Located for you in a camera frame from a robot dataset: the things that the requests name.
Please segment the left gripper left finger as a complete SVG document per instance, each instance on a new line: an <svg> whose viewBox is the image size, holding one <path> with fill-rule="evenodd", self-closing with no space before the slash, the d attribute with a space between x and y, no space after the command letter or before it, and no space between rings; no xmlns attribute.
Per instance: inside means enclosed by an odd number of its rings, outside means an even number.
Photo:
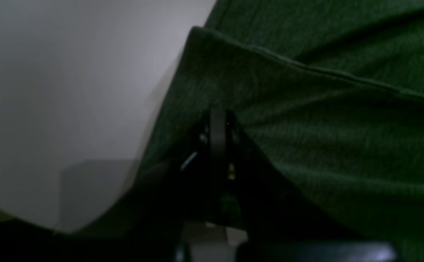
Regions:
<svg viewBox="0 0 424 262"><path fill-rule="evenodd" d="M88 160L62 171L60 227L92 262L176 255L184 222L212 204L212 111L177 134L156 124L140 162Z"/></svg>

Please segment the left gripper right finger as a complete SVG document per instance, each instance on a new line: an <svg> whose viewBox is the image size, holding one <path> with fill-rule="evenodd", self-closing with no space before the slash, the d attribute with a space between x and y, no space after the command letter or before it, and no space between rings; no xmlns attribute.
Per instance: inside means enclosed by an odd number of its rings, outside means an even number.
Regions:
<svg viewBox="0 0 424 262"><path fill-rule="evenodd" d="M248 240L237 262L396 262L388 241L344 225L309 200L269 161L227 111L234 192Z"/></svg>

